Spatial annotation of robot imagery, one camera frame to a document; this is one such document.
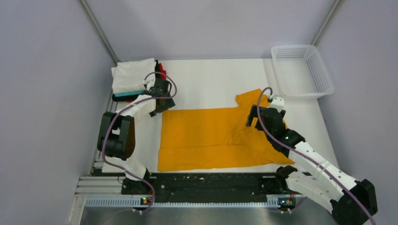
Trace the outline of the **yellow t-shirt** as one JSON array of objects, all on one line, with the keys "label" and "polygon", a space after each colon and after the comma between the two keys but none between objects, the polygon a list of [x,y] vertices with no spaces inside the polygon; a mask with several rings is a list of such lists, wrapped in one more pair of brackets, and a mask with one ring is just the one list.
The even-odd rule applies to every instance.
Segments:
[{"label": "yellow t-shirt", "polygon": [[158,171],[293,164],[272,147],[263,132],[246,126],[260,93],[256,89],[236,95],[233,108],[164,112]]}]

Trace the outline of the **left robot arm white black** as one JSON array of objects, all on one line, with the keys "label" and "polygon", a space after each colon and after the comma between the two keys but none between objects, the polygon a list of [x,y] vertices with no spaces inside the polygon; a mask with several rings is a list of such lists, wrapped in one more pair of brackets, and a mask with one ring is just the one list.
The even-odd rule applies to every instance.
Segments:
[{"label": "left robot arm white black", "polygon": [[154,196],[148,169],[139,161],[136,149],[136,125],[145,117],[154,117],[175,106],[177,86],[170,79],[144,81],[145,90],[122,109],[105,112],[101,118],[97,149],[105,165],[124,173],[140,194]]}]

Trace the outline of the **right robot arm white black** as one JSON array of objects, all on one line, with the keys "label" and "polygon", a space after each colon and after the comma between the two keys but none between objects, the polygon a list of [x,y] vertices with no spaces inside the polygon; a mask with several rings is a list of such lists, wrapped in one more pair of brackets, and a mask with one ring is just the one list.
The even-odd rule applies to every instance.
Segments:
[{"label": "right robot arm white black", "polygon": [[257,118],[255,128],[262,131],[272,147],[301,166],[304,175],[293,166],[281,168],[275,187],[281,193],[298,192],[322,206],[339,225],[376,224],[378,212],[375,187],[344,173],[322,157],[295,130],[285,126],[285,110],[251,107],[246,126]]}]

